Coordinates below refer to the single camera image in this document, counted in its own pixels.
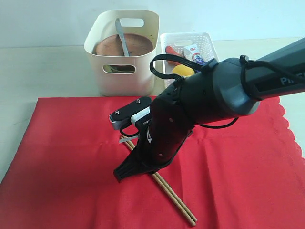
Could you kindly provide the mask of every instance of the metal spoon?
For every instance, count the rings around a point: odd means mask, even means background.
[[[125,41],[125,38],[124,38],[122,25],[121,25],[120,19],[118,19],[118,18],[115,20],[115,28],[116,28],[116,31],[118,32],[118,35],[119,35],[119,37],[121,39],[121,42],[122,42],[124,56],[129,56],[126,41]]]

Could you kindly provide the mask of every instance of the white basket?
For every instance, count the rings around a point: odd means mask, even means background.
[[[135,33],[148,38],[153,50],[142,56],[100,56],[95,55],[95,46],[107,37],[117,34],[115,20],[142,19],[144,25],[123,27],[124,33]],[[159,16],[149,10],[109,10],[98,16],[93,24],[84,49],[95,72],[101,95],[104,96],[146,96],[153,90],[154,75],[149,69],[151,60],[156,55],[159,37]],[[104,66],[132,65],[133,73],[106,72]]]
[[[162,53],[165,53],[165,48],[168,45],[182,54],[184,46],[197,44],[204,61],[209,61],[213,58],[219,61],[211,37],[205,32],[163,33],[160,38]],[[162,65],[164,74],[170,74],[174,68],[174,65],[168,64],[166,61],[163,61]],[[173,81],[174,79],[164,80],[165,87],[168,87]]]

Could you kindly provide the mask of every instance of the wooden chopstick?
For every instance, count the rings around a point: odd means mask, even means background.
[[[131,141],[127,141],[124,143],[130,150],[133,150],[135,148],[135,145]],[[178,209],[182,212],[182,214],[186,217],[186,219],[190,222],[190,224],[193,227],[196,226],[197,218],[183,203],[183,201],[178,197],[178,195],[174,192],[174,190],[170,187],[170,185],[164,180],[164,178],[158,172],[152,174],[152,177],[158,183],[158,185],[163,189],[163,191],[169,196],[169,198],[173,201],[173,203],[178,207]]]

